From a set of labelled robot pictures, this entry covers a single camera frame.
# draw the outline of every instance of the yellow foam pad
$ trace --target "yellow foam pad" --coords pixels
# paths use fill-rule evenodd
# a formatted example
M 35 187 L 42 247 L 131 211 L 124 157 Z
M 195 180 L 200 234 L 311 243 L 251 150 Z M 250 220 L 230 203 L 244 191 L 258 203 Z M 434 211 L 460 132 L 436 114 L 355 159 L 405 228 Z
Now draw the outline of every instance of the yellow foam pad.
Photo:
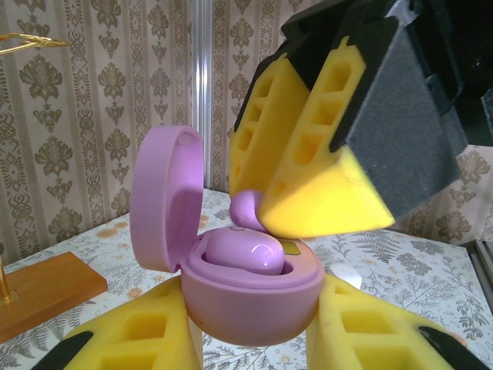
M 395 222 L 350 148 L 329 151 L 366 69 L 357 47 L 347 41 L 330 51 L 308 95 L 287 59 L 271 65 L 257 80 L 231 139 L 230 193 L 262 192 L 257 216 L 278 237 L 342 234 Z M 267 96 L 264 80 L 273 80 Z M 264 110 L 252 125 L 248 114 L 259 92 Z
M 256 81 L 230 142 L 230 194 L 265 193 L 310 91 L 282 55 Z
M 453 370 L 419 326 L 426 318 L 325 277 L 317 316 L 307 329 L 307 369 Z
M 86 322 L 67 338 L 82 331 L 92 331 L 94 335 L 65 370 L 202 368 L 179 277 Z

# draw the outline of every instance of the wooden stand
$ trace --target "wooden stand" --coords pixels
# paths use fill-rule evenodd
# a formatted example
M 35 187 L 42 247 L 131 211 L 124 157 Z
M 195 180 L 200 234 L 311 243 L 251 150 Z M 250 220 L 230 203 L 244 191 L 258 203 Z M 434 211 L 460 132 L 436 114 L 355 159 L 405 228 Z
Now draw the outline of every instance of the wooden stand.
M 0 343 L 108 290 L 106 280 L 67 252 L 5 276 L 0 261 Z

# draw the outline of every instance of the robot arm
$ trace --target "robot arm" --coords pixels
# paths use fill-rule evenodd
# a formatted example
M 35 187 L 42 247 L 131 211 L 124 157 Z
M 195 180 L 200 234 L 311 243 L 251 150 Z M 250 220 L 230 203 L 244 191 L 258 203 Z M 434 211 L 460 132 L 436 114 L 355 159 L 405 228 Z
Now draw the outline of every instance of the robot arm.
M 391 226 L 454 182 L 468 143 L 493 144 L 487 8 L 328 0 L 293 16 L 235 123 L 232 196 L 261 192 L 271 233 L 313 237 Z

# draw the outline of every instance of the white object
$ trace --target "white object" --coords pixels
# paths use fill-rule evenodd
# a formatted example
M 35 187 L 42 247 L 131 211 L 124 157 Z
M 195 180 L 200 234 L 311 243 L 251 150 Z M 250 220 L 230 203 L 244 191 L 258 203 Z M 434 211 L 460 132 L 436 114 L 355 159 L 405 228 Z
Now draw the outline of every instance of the white object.
M 354 286 L 356 289 L 361 289 L 361 283 L 363 278 L 361 275 L 352 268 L 349 264 L 344 264 L 342 262 L 336 262 L 330 267 L 329 274 L 346 281 L 347 283 Z

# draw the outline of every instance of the earbud case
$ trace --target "earbud case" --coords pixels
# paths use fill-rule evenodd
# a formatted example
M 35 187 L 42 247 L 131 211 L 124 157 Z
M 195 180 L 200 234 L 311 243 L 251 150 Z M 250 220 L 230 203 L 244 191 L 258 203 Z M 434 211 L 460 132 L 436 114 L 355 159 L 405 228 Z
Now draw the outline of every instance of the earbud case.
M 223 237 L 221 233 L 229 238 L 237 233 L 232 249 L 251 239 L 240 225 L 197 235 L 203 173 L 202 138 L 193 128 L 158 126 L 148 132 L 137 156 L 130 197 L 137 261 L 154 271 L 181 270 L 188 315 L 214 338 L 264 346 L 296 337 L 316 314 L 324 267 L 298 240 L 280 240 L 285 253 L 280 275 L 207 262 L 208 243 Z

